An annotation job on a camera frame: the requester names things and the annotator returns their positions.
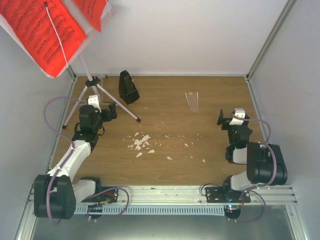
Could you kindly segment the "black metronome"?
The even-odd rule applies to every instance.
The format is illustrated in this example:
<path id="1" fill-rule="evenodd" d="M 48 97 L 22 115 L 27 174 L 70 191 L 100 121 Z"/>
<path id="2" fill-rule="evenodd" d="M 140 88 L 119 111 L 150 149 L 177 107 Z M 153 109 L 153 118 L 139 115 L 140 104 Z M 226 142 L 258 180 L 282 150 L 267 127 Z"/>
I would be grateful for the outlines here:
<path id="1" fill-rule="evenodd" d="M 132 104 L 140 98 L 139 92 L 127 70 L 119 75 L 118 92 L 120 98 L 127 104 Z"/>

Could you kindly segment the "clear plastic metronome cover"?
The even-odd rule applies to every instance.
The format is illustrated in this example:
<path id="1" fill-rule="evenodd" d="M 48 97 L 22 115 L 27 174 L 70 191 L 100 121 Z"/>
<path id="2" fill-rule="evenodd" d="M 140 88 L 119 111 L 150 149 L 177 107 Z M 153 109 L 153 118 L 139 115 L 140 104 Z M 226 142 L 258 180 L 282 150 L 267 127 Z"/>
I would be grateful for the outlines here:
<path id="1" fill-rule="evenodd" d="M 185 92 L 184 93 L 189 109 L 192 112 L 197 112 L 199 108 L 199 93 L 198 92 Z"/>

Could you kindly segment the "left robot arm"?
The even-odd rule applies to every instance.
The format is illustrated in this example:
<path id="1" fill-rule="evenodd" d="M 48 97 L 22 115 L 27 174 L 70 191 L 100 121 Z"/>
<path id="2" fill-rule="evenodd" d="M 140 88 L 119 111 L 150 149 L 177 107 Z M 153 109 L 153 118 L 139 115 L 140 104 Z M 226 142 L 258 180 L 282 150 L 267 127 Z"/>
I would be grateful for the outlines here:
<path id="1" fill-rule="evenodd" d="M 116 104 L 100 109 L 86 104 L 79 109 L 79 122 L 74 126 L 70 147 L 57 165 L 34 180 L 34 214 L 38 218 L 69 220 L 76 205 L 88 198 L 98 202 L 103 189 L 97 177 L 87 177 L 73 184 L 84 160 L 92 153 L 101 136 L 103 123 L 117 118 Z"/>

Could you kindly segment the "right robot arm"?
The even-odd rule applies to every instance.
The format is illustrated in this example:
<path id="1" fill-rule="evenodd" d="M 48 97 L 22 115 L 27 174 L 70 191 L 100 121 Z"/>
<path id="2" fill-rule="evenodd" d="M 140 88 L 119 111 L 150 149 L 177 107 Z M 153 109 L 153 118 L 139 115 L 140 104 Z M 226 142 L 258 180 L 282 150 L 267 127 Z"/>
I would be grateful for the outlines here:
<path id="1" fill-rule="evenodd" d="M 231 164 L 245 165 L 246 170 L 231 175 L 223 181 L 221 196 L 228 203 L 246 198 L 246 193 L 260 187 L 282 186 L 287 183 L 288 171 L 279 145 L 250 141 L 253 130 L 249 122 L 255 122 L 242 108 L 236 108 L 230 117 L 220 110 L 217 125 L 227 131 L 229 146 L 225 158 Z"/>

